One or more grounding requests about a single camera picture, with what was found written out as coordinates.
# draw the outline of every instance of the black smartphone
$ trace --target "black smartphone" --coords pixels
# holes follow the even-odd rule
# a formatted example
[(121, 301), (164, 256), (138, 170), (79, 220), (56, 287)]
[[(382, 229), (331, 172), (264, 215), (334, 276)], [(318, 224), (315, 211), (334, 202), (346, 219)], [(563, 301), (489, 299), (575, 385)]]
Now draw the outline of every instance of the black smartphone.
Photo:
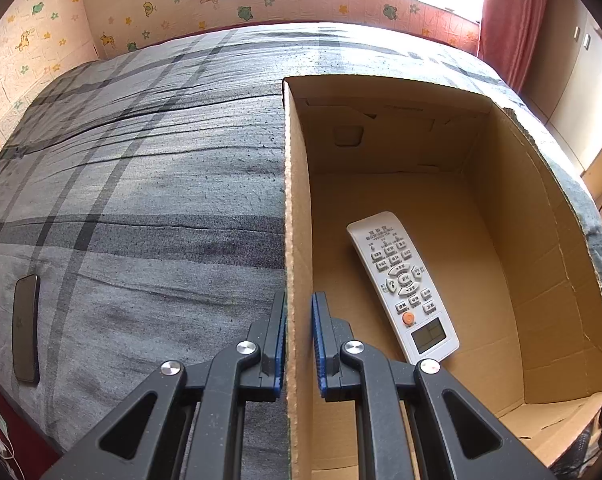
[(37, 353), (37, 310), (39, 277), (25, 276), (14, 286), (12, 304), (12, 369), (18, 380), (39, 383)]

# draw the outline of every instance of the wall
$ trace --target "wall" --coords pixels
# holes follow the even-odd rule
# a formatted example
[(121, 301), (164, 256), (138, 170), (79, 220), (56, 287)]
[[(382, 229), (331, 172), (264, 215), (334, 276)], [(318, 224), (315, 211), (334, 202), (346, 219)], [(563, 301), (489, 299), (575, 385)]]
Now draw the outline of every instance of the wall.
[(15, 0), (0, 20), (0, 149), (48, 83), (95, 59), (83, 0)]
[(452, 44), (472, 54), (479, 25), (417, 0), (85, 0), (92, 37), (110, 59), (150, 44), (256, 23), (374, 25)]

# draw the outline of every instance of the air conditioner remote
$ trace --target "air conditioner remote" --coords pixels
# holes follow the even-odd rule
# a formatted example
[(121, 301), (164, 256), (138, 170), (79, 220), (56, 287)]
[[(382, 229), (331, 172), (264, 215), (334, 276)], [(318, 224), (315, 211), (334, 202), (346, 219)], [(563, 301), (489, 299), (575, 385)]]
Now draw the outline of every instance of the air conditioner remote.
[(388, 211), (348, 225), (359, 257), (411, 364), (459, 348), (452, 322), (416, 247)]

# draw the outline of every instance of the open cardboard box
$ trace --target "open cardboard box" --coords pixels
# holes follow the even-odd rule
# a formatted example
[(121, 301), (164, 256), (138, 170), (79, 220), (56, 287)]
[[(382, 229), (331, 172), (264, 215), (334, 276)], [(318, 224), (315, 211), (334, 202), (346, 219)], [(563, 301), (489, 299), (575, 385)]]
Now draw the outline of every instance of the open cardboard box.
[(353, 402), (316, 386), (310, 298), (404, 360), (350, 222), (388, 210), (460, 349), (443, 361), (545, 465), (602, 406), (602, 292), (572, 207), (484, 95), (376, 76), (287, 78), (287, 401), (294, 479), (357, 477)]

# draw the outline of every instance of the metal bolt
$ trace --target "metal bolt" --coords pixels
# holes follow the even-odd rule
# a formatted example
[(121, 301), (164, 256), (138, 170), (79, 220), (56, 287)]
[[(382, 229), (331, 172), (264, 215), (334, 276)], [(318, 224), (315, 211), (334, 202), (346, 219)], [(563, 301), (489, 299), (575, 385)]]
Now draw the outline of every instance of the metal bolt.
[(255, 345), (252, 341), (241, 341), (236, 346), (236, 351), (239, 354), (249, 355), (257, 349), (257, 345)]
[(427, 374), (435, 374), (437, 371), (441, 370), (441, 365), (438, 361), (434, 361), (434, 359), (424, 359), (421, 361), (421, 371)]
[(361, 352), (363, 352), (365, 346), (361, 341), (353, 339), (352, 341), (348, 341), (347, 343), (345, 343), (344, 348), (348, 354), (360, 354)]
[(177, 375), (181, 371), (181, 363), (177, 361), (166, 361), (161, 365), (163, 375)]

